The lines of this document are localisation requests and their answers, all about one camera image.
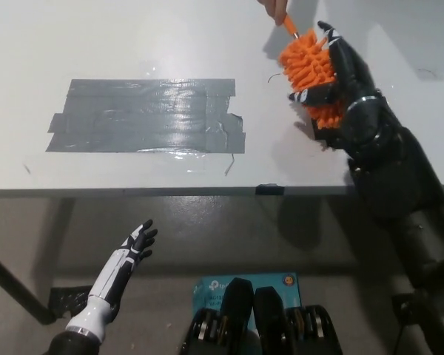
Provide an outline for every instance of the blue box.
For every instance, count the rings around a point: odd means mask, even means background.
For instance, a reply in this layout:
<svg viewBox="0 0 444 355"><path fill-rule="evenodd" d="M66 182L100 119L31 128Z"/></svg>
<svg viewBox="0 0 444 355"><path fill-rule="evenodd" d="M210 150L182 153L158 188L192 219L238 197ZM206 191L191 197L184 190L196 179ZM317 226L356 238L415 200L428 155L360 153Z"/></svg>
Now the blue box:
<svg viewBox="0 0 444 355"><path fill-rule="evenodd" d="M294 272L282 274L207 276L203 277L194 287L194 295L192 297L193 314L196 314L201 308L220 310L225 288L236 277L250 281L253 285L254 292L260 287L273 286L280 295L285 309L301 306L297 275ZM248 324L248 331L247 344L243 350L243 354L261 354L253 310Z"/></svg>

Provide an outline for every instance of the orange tool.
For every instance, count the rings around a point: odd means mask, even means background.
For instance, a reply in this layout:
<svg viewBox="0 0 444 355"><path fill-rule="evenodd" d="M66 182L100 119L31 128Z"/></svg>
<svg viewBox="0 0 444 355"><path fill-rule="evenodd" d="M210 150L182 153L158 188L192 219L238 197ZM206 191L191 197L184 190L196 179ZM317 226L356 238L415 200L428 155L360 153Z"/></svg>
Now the orange tool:
<svg viewBox="0 0 444 355"><path fill-rule="evenodd" d="M295 40L280 54L279 61L284 67L292 88L302 92L310 87L331 83L334 81L334 68L329 57L329 51L323 49L326 39L317 41L313 29L299 36L295 24L286 16L284 25L289 35ZM317 128L338 128L342 119L341 104L325 105L322 107L306 107Z"/></svg>

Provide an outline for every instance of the gray floor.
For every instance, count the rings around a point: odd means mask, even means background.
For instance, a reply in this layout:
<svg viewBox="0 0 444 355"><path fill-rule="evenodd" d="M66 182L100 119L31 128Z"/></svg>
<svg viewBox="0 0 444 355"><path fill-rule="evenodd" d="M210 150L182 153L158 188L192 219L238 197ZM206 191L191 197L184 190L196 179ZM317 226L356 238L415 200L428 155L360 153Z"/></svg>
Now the gray floor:
<svg viewBox="0 0 444 355"><path fill-rule="evenodd" d="M149 217L154 255L128 285L103 355L177 354L200 276L262 271L296 271L303 303L328 309L346 355L391 354L389 296L408 282L353 197L0 200L0 259L46 301L52 285L91 283ZM42 354L65 324L40 326L0 289L0 354ZM399 354L429 354L417 329Z"/></svg>

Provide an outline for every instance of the duct tape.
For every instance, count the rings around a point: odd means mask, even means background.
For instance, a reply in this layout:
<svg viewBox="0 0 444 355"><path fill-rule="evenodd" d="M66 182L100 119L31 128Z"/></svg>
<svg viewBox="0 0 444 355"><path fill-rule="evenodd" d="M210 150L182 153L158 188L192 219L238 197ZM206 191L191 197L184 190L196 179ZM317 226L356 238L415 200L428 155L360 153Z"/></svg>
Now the duct tape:
<svg viewBox="0 0 444 355"><path fill-rule="evenodd" d="M232 79L72 80L48 152L243 153Z"/></svg>

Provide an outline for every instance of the table surface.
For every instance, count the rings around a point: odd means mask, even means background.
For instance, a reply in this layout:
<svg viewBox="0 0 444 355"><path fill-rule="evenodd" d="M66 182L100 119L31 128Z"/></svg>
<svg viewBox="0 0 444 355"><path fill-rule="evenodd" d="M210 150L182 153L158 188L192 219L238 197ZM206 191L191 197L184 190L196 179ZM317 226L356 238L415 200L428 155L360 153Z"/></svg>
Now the table surface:
<svg viewBox="0 0 444 355"><path fill-rule="evenodd" d="M293 0L306 31L331 22L371 67L444 185L444 0ZM255 0L0 1L0 195L246 194L345 190L287 101L276 58L290 37ZM245 154L49 153L72 79L234 78Z"/></svg>

